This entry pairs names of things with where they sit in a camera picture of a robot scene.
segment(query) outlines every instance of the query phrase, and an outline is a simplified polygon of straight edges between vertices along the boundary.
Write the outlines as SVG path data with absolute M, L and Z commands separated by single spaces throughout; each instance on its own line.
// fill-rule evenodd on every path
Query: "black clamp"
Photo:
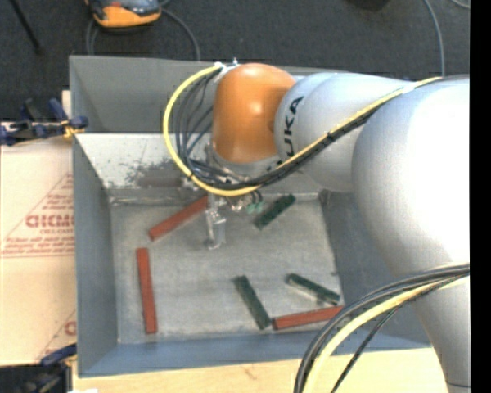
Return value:
M 55 136 L 70 138 L 76 133 L 83 132 L 89 125 L 86 116 L 69 118 L 55 98 L 52 98 L 48 105 L 51 118 L 40 122 L 36 119 L 42 119 L 42 115 L 34 106 L 33 101 L 31 99 L 25 101 L 20 109 L 20 120 L 8 126 L 0 125 L 0 145 L 13 146 L 19 142 Z

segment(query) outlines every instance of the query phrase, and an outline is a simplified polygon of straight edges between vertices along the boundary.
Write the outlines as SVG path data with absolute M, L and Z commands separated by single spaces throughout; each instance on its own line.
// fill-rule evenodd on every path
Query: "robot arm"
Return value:
M 300 169 L 329 191 L 354 194 L 396 277 L 469 262 L 469 85 L 467 77 L 415 87 L 335 71 L 293 79 L 271 66 L 236 66 L 215 93 L 212 179 L 218 182 L 219 170 L 232 170 L 255 184 L 201 186 L 224 196 L 256 190 L 264 181 L 255 177 L 270 176 L 267 168 L 278 163 L 280 169 L 331 127 L 399 91 Z M 449 392 L 471 391 L 469 279 L 414 308 Z

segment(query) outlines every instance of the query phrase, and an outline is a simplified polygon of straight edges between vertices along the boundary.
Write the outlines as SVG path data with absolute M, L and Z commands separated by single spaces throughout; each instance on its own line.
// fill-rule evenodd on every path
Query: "wooden stick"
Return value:
M 295 328 L 297 326 L 303 326 L 305 324 L 330 320 L 334 318 L 341 310 L 342 306 L 337 305 L 335 307 L 326 307 L 325 309 L 288 314 L 286 316 L 274 318 L 272 320 L 272 325 L 273 329 L 275 330 Z
M 137 263 L 146 333 L 156 333 L 158 325 L 156 323 L 155 296 L 153 295 L 151 267 L 149 266 L 149 252 L 145 247 L 137 249 Z
M 185 223 L 191 217 L 203 211 L 205 208 L 207 208 L 207 196 L 203 196 L 201 199 L 193 202 L 175 215 L 171 215 L 171 217 L 168 219 L 158 223 L 155 227 L 149 230 L 149 237 L 152 241 L 155 241 L 157 238 L 173 231 L 180 224 Z

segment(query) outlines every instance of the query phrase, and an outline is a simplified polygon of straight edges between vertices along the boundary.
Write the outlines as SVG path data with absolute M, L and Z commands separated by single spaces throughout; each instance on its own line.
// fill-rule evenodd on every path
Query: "black floor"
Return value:
M 86 50 L 90 17 L 83 0 L 16 1 L 43 54 L 35 52 L 11 2 L 0 0 L 0 120 L 16 118 L 28 97 L 44 106 L 60 96 L 69 84 L 68 56 Z M 469 74 L 471 10 L 451 0 L 427 1 L 172 0 L 167 9 L 189 25 L 203 60 L 237 57 L 400 79 Z M 140 34 L 99 34 L 95 49 L 125 56 L 195 56 L 184 29 L 167 16 Z M 0 392 L 37 371 L 0 369 Z

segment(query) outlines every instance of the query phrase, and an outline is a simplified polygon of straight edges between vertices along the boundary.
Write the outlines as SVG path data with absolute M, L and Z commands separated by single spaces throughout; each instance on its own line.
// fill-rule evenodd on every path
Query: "kuka logo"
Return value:
M 289 157 L 292 157 L 295 155 L 295 150 L 293 149 L 293 141 L 291 140 L 293 131 L 291 130 L 291 127 L 293 126 L 293 123 L 295 122 L 295 116 L 296 116 L 296 107 L 298 104 L 304 99 L 303 96 L 297 97 L 289 106 L 289 111 L 286 115 L 286 127 L 284 128 L 284 143 L 287 145 L 287 152 L 286 154 Z
M 25 217 L 25 225 L 31 228 L 72 227 L 74 226 L 74 216 L 71 214 L 28 215 Z

